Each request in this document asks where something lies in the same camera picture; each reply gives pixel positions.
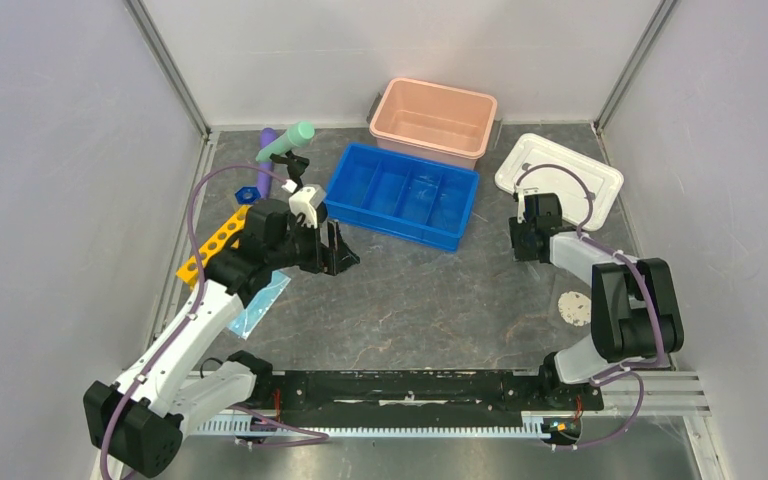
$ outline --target blue tray compartment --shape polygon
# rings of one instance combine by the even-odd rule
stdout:
[[[328,215],[454,252],[466,231],[478,174],[352,143],[328,185]]]

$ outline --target white tray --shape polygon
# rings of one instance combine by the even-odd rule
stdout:
[[[496,186],[513,194],[514,183],[522,174],[522,165],[554,164],[566,167],[581,177],[592,194],[593,217],[584,226],[587,231],[602,228],[611,206],[623,184],[623,176],[616,168],[597,162],[569,148],[533,133],[519,137],[508,158],[496,171]],[[578,225],[587,216],[587,199],[581,186],[566,173],[543,168],[528,174],[522,181],[529,193],[554,193],[561,200],[564,220]]]

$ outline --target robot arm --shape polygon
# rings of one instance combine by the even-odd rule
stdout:
[[[547,357],[541,374],[557,385],[587,383],[628,360],[656,354],[651,322],[642,293],[629,267],[582,241],[564,225],[555,194],[517,194],[517,216],[509,219],[517,261],[539,260],[563,268],[591,288],[590,334],[574,346]],[[684,331],[669,266],[661,259],[627,256],[646,281],[667,353],[678,351]]]
[[[271,366],[250,356],[232,356],[208,377],[181,387],[216,336],[269,284],[273,271],[298,266],[333,276],[359,262],[343,242],[339,226],[326,222],[324,198],[322,187],[306,185],[288,203],[265,199],[248,210],[244,228],[207,262],[205,295],[196,313],[188,313],[196,301],[193,290],[181,312],[133,366],[112,385],[96,381],[85,393],[84,410],[96,447],[101,448],[112,412],[135,378],[139,385],[115,427],[110,454],[147,477],[163,471],[198,426],[253,393],[260,396],[256,380],[268,376]],[[323,224],[327,245],[320,238]],[[150,375],[140,375],[178,329],[179,336]]]

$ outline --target yellow block with holes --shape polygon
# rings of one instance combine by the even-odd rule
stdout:
[[[246,223],[246,212],[248,212],[249,207],[249,205],[243,205],[240,207],[240,209],[237,210],[237,212],[234,213],[234,215],[232,215],[224,225],[219,227],[219,230],[214,232],[213,236],[204,242],[201,248],[199,248],[199,254],[203,263],[207,263],[207,261],[210,260],[210,257],[215,255],[216,252],[225,246],[225,241],[228,239],[228,237],[231,236],[232,233],[243,228],[243,225]],[[189,285],[190,288],[195,287],[196,282],[198,281],[198,267],[196,267],[196,257],[190,257],[189,260],[181,265],[181,268],[178,269],[178,273],[176,275],[187,285]]]

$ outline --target blue hexagon nut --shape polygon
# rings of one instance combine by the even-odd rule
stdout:
[[[257,190],[257,187],[243,187],[237,190],[234,198],[237,199],[237,203],[240,205],[251,205],[260,200],[260,192]]]

